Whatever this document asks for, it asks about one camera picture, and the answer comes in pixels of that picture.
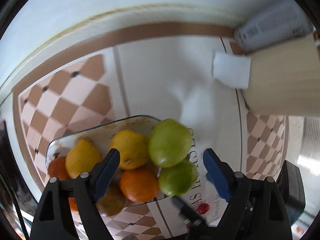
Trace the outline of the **small red tomato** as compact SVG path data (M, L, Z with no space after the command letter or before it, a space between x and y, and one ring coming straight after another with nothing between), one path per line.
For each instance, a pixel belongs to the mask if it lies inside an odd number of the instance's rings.
M205 215L210 210L210 205L207 203L201 203L198 208L196 209L196 212L201 215Z

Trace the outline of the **dark orange fruit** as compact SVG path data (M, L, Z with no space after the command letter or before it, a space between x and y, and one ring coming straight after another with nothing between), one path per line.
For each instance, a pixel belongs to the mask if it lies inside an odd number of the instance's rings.
M78 212L78 207L77 207L75 198L68 198L68 201L69 201L70 209L73 212Z

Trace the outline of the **orange at bowl edge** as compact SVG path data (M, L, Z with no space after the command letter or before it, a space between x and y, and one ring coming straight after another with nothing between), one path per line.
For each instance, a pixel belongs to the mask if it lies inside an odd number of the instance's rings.
M50 178L56 177L60 181L70 179L66 170L66 158L56 158L48 165L48 175Z

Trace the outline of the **large orange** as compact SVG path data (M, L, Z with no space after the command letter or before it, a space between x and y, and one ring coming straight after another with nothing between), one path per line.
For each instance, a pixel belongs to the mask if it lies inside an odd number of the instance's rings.
M152 201L160 192L155 172L146 166L126 170L121 176L119 187L124 196L134 203Z

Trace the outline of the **red green apple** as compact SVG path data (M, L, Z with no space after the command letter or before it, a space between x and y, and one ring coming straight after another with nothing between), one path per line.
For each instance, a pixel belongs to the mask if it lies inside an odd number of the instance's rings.
M97 202L97 208L101 215L112 217L122 211L127 202L119 185L112 182L103 198Z

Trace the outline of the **glass fruit bowl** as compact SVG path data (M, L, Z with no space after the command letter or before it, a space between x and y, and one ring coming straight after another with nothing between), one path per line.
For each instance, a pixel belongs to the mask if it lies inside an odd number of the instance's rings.
M46 167L49 167L49 164L54 159L66 157L81 139L91 141L100 154L105 157L109 152L111 140L116 133L130 129L149 137L152 129L160 121L160 119L148 115L134 115L54 139L47 148Z

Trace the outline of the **yellow lemon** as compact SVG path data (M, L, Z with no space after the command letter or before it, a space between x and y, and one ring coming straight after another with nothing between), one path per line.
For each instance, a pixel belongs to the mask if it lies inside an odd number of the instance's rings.
M82 172L91 172L101 161L103 161L102 155L95 145L90 140L80 139L67 154L66 171L72 179L75 179Z
M119 168L134 170L149 161L148 138L129 129L118 132L111 140L110 149L120 153Z

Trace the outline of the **checkered printed table mat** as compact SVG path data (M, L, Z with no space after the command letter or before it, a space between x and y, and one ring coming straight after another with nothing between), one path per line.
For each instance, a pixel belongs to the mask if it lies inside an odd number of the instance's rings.
M174 119L191 131L187 159L197 167L197 180L181 198L196 211L201 203L210 210L201 215L208 226L189 226L179 216L171 197L161 193L146 202L149 212L121 211L128 217L121 237L137 239L212 239L227 202L207 179L203 153L211 148L221 161L214 139L219 130L231 130L227 140L242 136L236 90L212 77L213 49L222 46L217 27L188 24L184 33L176 23L147 24L108 33L70 46L39 64L13 87L18 136L31 139L41 154L57 138L95 126L148 115Z

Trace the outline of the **grey printed package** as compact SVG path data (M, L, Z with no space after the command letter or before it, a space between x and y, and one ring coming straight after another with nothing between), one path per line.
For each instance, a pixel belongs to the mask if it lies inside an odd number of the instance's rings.
M313 24L294 1L282 1L265 9L240 26L234 39L248 53L313 32Z

